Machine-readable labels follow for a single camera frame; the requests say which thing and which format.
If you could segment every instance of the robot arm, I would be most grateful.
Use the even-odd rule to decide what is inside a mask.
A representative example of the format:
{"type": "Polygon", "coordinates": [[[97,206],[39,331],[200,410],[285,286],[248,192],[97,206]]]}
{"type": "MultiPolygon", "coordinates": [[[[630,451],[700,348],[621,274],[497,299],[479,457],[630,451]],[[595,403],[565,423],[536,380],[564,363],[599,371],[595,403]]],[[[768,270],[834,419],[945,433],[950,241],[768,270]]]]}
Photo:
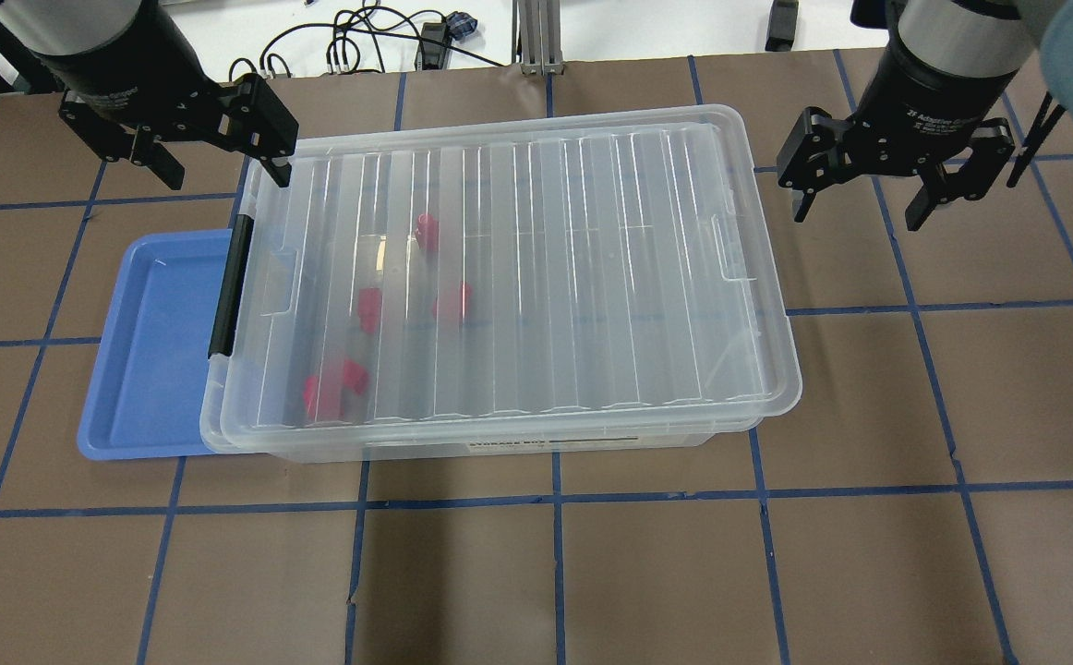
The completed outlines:
{"type": "Polygon", "coordinates": [[[909,231],[939,205],[987,194],[1015,143],[1004,118],[984,118],[1035,34],[1050,88],[1073,108],[1073,83],[1049,74],[1050,66],[1073,72],[1072,9],[1073,0],[856,0],[853,23],[885,27],[891,41],[857,109],[846,119],[804,109],[778,153],[778,184],[795,192],[795,222],[821,190],[856,176],[921,178],[905,211],[909,231]],[[967,148],[962,167],[947,172],[945,161],[967,148]]]}
{"type": "Polygon", "coordinates": [[[289,184],[295,117],[254,73],[208,79],[158,0],[2,0],[0,21],[67,85],[60,117],[102,160],[178,190],[182,165],[163,143],[203,141],[289,184]]]}

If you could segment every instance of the black power adapter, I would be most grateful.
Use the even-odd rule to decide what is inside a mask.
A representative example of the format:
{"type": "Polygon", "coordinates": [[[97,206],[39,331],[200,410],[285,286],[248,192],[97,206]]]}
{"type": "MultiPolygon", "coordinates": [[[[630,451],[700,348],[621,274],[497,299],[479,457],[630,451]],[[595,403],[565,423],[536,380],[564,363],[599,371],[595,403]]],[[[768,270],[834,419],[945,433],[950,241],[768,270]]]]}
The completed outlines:
{"type": "Polygon", "coordinates": [[[417,56],[414,57],[415,70],[444,70],[451,59],[451,27],[447,23],[427,23],[422,25],[422,36],[435,42],[418,42],[417,56]]]}

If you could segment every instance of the plastic storage box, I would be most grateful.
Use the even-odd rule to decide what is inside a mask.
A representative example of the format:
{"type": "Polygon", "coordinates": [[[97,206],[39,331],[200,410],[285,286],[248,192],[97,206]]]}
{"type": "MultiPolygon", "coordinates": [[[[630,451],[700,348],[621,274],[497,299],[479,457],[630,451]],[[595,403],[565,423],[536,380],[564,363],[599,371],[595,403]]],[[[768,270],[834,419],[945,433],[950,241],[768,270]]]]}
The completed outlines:
{"type": "Polygon", "coordinates": [[[293,163],[285,190],[252,169],[241,202],[235,338],[201,412],[212,449],[679,446],[798,399],[734,109],[300,141],[293,163]]]}

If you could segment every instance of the white surface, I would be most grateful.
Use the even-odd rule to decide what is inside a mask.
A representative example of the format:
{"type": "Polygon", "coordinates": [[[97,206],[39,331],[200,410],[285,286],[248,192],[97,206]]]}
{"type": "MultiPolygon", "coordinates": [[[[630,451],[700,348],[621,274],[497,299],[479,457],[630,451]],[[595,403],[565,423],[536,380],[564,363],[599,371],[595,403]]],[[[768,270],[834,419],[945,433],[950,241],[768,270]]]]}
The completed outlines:
{"type": "MultiPolygon", "coordinates": [[[[479,33],[456,46],[511,62],[512,4],[501,0],[385,0],[402,13],[435,9],[465,11],[479,18],[479,33]]],[[[883,46],[885,30],[863,30],[849,21],[851,0],[799,0],[795,49],[883,46]]],[[[171,4],[168,12],[195,47],[204,71],[227,78],[229,63],[246,56],[256,60],[270,38],[293,25],[329,23],[339,10],[359,8],[359,0],[195,0],[171,4]]],[[[613,60],[749,54],[762,50],[770,0],[562,0],[562,54],[572,60],[613,60]]],[[[389,20],[387,13],[373,18],[389,20]]],[[[432,14],[426,20],[433,20],[432,14]]],[[[327,29],[299,30],[282,39],[275,51],[286,58],[296,76],[326,72],[327,29]]],[[[363,68],[376,62],[367,35],[354,35],[364,51],[363,68]]],[[[388,70],[413,70],[413,42],[382,39],[388,70]]],[[[483,66],[452,54],[452,68],[483,66]]]]}
{"type": "Polygon", "coordinates": [[[232,356],[208,366],[212,449],[687,445],[798,399],[726,106],[308,139],[292,161],[289,189],[251,169],[241,201],[254,233],[232,356]]]}

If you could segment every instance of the blue tray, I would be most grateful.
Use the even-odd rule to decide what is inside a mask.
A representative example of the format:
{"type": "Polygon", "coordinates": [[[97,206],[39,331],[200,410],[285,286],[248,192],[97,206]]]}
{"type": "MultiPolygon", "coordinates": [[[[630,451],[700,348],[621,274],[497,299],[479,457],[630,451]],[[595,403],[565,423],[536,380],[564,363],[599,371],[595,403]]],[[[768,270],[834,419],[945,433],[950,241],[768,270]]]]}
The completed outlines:
{"type": "Polygon", "coordinates": [[[127,249],[76,433],[85,457],[212,455],[200,408],[229,236],[160,233],[127,249]]]}

